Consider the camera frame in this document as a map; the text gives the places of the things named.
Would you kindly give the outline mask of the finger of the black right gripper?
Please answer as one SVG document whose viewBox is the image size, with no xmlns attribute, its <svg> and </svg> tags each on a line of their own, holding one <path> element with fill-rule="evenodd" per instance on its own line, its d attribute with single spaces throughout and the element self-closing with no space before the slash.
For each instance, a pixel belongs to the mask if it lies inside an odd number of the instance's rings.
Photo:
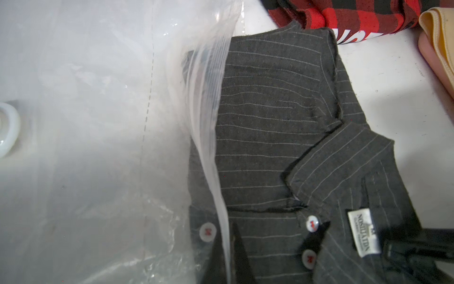
<svg viewBox="0 0 454 284">
<path fill-rule="evenodd" d="M 418 284 L 452 284 L 454 277 L 436 263 L 454 262 L 453 229 L 423 229 L 418 237 L 386 240 L 383 255 L 396 269 Z"/>
</svg>

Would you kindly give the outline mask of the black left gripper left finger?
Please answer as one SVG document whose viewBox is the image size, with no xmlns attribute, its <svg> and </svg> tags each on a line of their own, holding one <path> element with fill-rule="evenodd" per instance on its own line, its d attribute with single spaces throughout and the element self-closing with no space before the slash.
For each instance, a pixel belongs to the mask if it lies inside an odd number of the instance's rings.
<svg viewBox="0 0 454 284">
<path fill-rule="evenodd" d="M 227 284 L 222 237 L 219 233 L 216 235 L 211 247 L 208 264 L 202 276 L 201 284 Z"/>
</svg>

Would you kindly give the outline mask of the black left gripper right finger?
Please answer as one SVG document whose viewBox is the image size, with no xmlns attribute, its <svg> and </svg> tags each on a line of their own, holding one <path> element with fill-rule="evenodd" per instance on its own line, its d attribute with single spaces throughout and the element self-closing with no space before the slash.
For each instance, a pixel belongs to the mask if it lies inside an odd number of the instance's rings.
<svg viewBox="0 0 454 284">
<path fill-rule="evenodd" d="M 238 227 L 231 227 L 232 284 L 256 284 Z"/>
</svg>

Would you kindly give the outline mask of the grey pinstriped shirt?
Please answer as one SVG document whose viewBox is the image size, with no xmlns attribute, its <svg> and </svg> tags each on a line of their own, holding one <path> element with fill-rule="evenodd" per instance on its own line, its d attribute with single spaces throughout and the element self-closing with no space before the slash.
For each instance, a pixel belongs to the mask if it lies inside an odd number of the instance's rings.
<svg viewBox="0 0 454 284">
<path fill-rule="evenodd" d="M 231 40 L 216 123 L 221 192 L 257 284 L 409 284 L 368 248 L 421 226 L 329 28 Z"/>
</svg>

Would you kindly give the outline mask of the clear plastic vacuum bag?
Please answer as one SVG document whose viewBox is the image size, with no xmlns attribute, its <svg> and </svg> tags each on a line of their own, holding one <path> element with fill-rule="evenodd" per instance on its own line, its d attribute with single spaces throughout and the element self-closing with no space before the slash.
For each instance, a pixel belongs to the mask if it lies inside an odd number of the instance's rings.
<svg viewBox="0 0 454 284">
<path fill-rule="evenodd" d="M 231 226 L 216 121 L 241 1 L 2 1 L 4 284 L 201 284 Z"/>
</svg>

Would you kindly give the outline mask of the red black plaid shirt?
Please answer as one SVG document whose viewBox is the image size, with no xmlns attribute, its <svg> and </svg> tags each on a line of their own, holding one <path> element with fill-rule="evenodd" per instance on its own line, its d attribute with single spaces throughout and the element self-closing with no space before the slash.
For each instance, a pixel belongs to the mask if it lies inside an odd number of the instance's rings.
<svg viewBox="0 0 454 284">
<path fill-rule="evenodd" d="M 330 28 L 338 44 L 395 34 L 417 26 L 428 9 L 454 6 L 453 1 L 419 0 L 263 0 L 261 4 L 278 27 L 296 21 L 304 29 Z"/>
</svg>

